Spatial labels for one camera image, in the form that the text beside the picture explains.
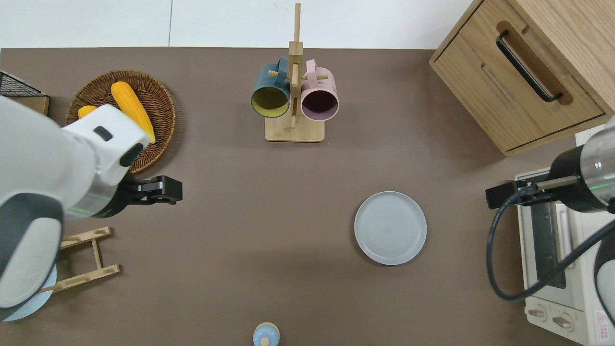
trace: pink mug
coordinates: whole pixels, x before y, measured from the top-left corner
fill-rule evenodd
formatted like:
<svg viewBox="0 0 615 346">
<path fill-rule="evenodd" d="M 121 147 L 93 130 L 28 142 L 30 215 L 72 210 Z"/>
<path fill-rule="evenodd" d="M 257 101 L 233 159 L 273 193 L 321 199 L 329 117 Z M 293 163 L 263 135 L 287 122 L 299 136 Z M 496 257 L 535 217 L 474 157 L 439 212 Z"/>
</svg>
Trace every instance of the pink mug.
<svg viewBox="0 0 615 346">
<path fill-rule="evenodd" d="M 317 67 L 314 59 L 306 62 L 307 81 L 301 86 L 301 112 L 315 121 L 329 120 L 338 113 L 338 91 L 335 78 L 326 68 Z M 318 74 L 325 74 L 327 79 L 316 79 Z"/>
</svg>

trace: wicker basket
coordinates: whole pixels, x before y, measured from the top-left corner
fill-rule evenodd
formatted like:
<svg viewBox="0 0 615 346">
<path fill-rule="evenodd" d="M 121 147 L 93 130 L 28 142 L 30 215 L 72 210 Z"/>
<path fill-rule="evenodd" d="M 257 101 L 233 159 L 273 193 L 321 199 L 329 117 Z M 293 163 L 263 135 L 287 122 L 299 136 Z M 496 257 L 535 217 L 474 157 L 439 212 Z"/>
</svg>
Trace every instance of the wicker basket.
<svg viewBox="0 0 615 346">
<path fill-rule="evenodd" d="M 156 142 L 150 143 L 132 163 L 130 171 L 137 173 L 150 167 L 162 156 L 169 147 L 175 130 L 175 104 L 169 92 L 159 81 L 139 71 L 107 72 L 87 83 L 75 95 L 68 107 L 66 125 L 79 119 L 77 112 L 86 105 L 97 107 L 112 105 L 119 109 L 111 95 L 111 85 L 117 81 L 124 81 L 132 86 L 149 116 L 156 136 Z"/>
</svg>

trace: light blue plate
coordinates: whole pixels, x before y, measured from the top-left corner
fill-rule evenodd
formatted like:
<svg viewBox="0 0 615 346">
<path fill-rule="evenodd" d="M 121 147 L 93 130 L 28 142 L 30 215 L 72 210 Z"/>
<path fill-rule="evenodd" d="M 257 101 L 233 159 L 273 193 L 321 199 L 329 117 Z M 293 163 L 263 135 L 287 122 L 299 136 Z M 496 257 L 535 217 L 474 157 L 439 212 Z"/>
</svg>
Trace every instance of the light blue plate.
<svg viewBox="0 0 615 346">
<path fill-rule="evenodd" d="M 55 285 L 57 278 L 58 278 L 58 272 L 56 271 L 55 264 L 54 264 L 54 267 L 51 269 L 51 272 L 49 273 L 49 276 L 47 277 L 47 281 L 45 281 L 45 283 L 42 286 L 49 287 L 49 286 Z M 36 310 L 40 309 L 41 306 L 43 306 L 47 302 L 47 299 L 49 299 L 49 297 L 51 296 L 51 293 L 53 293 L 53 291 L 47 291 L 47 292 L 35 294 L 34 296 L 32 296 L 32 298 L 30 298 L 26 302 L 26 304 L 23 304 L 22 307 L 17 309 L 17 311 L 13 312 L 12 315 L 5 318 L 3 322 L 15 321 L 15 320 L 19 320 L 20 318 L 24 318 L 26 316 L 32 315 Z"/>
<path fill-rule="evenodd" d="M 427 239 L 427 220 L 412 198 L 384 191 L 361 204 L 354 219 L 354 234 L 369 258 L 398 265 L 421 252 Z"/>
</svg>

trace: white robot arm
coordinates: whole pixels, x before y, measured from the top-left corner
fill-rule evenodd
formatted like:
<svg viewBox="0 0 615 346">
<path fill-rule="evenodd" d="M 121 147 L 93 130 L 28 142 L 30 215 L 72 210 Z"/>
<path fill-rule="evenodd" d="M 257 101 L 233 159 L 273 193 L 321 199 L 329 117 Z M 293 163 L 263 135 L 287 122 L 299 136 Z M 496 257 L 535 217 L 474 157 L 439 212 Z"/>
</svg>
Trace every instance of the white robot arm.
<svg viewBox="0 0 615 346">
<path fill-rule="evenodd" d="M 110 105 L 59 128 L 0 96 L 0 320 L 41 288 L 64 219 L 108 217 L 128 204 L 181 199 L 181 183 L 172 179 L 178 189 L 173 197 L 151 198 L 131 188 L 145 185 L 128 169 L 148 144 L 141 127 Z M 140 201 L 144 196 L 148 200 Z"/>
</svg>

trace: black cable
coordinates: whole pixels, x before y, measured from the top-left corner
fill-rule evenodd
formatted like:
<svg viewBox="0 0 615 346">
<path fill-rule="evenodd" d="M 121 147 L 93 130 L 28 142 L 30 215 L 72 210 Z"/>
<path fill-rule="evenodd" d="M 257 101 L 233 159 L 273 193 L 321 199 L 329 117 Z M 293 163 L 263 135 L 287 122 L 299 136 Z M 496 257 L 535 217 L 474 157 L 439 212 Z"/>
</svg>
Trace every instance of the black cable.
<svg viewBox="0 0 615 346">
<path fill-rule="evenodd" d="M 519 196 L 520 196 L 519 191 L 513 193 L 510 197 L 508 197 L 506 202 L 504 202 L 504 204 L 498 209 L 498 212 L 496 213 L 495 217 L 493 218 L 493 222 L 491 223 L 491 228 L 489 229 L 489 237 L 487 238 L 487 275 L 489 276 L 489 282 L 491 283 L 491 287 L 493 288 L 495 293 L 500 298 L 504 300 L 508 300 L 509 302 L 519 302 L 531 296 L 532 294 L 538 292 L 540 289 L 546 286 L 549 281 L 553 280 L 554 277 L 556 277 L 561 272 L 563 272 L 567 266 L 572 264 L 581 255 L 583 255 L 585 251 L 589 250 L 590 247 L 595 245 L 597 242 L 602 240 L 602 238 L 606 237 L 611 232 L 615 231 L 615 220 L 613 220 L 607 223 L 606 225 L 602 226 L 602 228 L 600 228 L 596 233 L 592 234 L 592 236 L 590 236 L 583 243 L 577 246 L 572 252 L 570 252 L 570 255 L 566 256 L 563 260 L 561 260 L 561 262 L 557 263 L 557 265 L 554 266 L 553 269 L 551 269 L 542 278 L 539 278 L 535 284 L 530 286 L 530 288 L 526 289 L 525 291 L 519 294 L 514 294 L 514 295 L 506 294 L 502 292 L 502 290 L 500 290 L 500 288 L 498 287 L 498 284 L 496 283 L 495 277 L 493 275 L 493 256 L 492 256 L 493 237 L 496 233 L 496 228 L 498 226 L 500 218 L 502 217 L 502 214 L 508 207 L 514 204 L 515 200 L 517 200 Z"/>
</svg>

